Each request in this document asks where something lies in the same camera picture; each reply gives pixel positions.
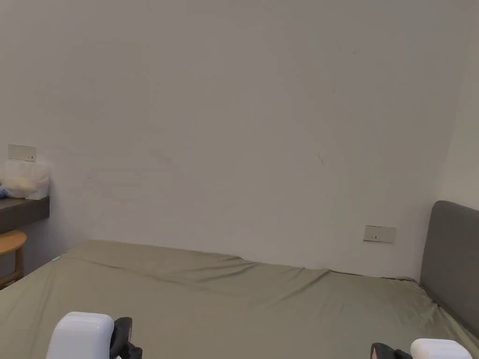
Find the white wall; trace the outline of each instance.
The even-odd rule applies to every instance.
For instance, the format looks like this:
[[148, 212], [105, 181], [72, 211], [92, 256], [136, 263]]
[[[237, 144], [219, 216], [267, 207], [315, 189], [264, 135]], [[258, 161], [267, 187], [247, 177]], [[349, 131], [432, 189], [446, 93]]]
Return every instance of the white wall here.
[[108, 239], [418, 277], [473, 3], [0, 0], [0, 159], [54, 167], [30, 268]]
[[479, 6], [440, 199], [479, 209]]

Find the fitted sheet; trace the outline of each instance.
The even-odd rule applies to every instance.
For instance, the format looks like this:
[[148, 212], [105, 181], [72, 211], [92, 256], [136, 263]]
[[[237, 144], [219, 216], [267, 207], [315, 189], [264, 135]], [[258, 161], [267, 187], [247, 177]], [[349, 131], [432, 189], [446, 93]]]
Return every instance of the fitted sheet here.
[[478, 341], [418, 284], [92, 241], [0, 291], [0, 352], [45, 359], [70, 311], [133, 318], [144, 358], [367, 358], [373, 342]]

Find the gray upholstered headboard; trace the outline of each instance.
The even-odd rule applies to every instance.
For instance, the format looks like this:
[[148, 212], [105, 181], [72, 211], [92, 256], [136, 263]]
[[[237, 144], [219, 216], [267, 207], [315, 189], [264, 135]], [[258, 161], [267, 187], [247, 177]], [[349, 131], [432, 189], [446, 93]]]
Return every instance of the gray upholstered headboard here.
[[434, 204], [421, 286], [479, 336], [479, 211], [447, 201]]

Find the desk surface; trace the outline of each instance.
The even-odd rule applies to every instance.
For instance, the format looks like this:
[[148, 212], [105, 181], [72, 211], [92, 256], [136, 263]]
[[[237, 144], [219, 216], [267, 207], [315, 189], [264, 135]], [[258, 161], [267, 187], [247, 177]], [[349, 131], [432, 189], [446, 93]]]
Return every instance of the desk surface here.
[[50, 216], [50, 197], [38, 201], [17, 198], [0, 200], [0, 233], [18, 229], [24, 225]]

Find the stool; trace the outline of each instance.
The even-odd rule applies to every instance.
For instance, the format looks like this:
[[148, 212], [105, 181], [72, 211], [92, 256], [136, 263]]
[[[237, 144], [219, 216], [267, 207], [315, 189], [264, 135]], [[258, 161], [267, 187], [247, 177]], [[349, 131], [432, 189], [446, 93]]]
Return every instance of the stool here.
[[11, 231], [0, 235], [0, 256], [15, 251], [15, 272], [0, 277], [0, 289], [10, 282], [23, 278], [23, 245], [26, 240], [26, 234], [20, 231]]

